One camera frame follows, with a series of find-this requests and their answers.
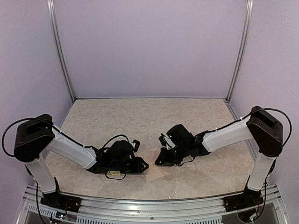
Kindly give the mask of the wax seal sticker sheet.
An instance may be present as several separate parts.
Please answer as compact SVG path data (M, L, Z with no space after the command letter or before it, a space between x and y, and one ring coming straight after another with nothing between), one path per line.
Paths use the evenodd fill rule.
M120 171L109 171L107 173L108 176L121 176L121 172Z

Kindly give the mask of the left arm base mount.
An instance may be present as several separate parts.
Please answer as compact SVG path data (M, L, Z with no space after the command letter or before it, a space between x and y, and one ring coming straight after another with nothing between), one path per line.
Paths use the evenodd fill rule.
M56 190L52 193L43 193L41 204L64 210L65 212L71 211L78 213L82 199L80 197L62 194L55 177L54 180L56 184Z

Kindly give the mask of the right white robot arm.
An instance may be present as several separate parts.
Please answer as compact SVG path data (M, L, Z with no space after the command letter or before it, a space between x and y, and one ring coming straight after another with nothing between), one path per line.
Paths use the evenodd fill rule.
M283 124L269 114L269 108L255 106L251 112L225 126L193 135L182 124L172 127L159 140L162 148L155 160L157 166L181 166L186 157L209 155L218 149L239 142L253 140L259 154L246 190L239 196L239 203L249 207L257 200L257 193L270 173L274 161L283 150Z

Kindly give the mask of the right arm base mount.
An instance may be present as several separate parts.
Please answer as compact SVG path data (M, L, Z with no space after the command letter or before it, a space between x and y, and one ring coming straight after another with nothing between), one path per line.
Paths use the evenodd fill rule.
M241 210L264 203L261 190L250 190L248 188L248 182L246 182L242 193L224 197L223 201L226 212Z

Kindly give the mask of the pink envelope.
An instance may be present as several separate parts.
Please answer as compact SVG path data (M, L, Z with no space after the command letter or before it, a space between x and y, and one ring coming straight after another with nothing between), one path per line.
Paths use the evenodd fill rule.
M170 175L168 168L155 165L154 162L157 159L158 155L159 152L157 147L139 153L139 156L142 157L145 160L145 162L149 165L149 168L146 171L144 171L144 175L147 182L151 182Z

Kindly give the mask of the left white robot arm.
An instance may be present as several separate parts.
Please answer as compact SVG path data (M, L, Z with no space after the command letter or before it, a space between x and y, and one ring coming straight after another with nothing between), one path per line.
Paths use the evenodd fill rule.
M47 194L47 200L57 208L65 204L65 196L58 192L57 180L45 163L43 151L69 159L93 174L108 175L112 171L123 176L135 175L149 167L143 158L135 155L140 146L138 140L129 142L128 138L112 138L112 146L104 144L98 149L81 144L63 133L48 114L21 119L16 123L14 157L25 164L41 191Z

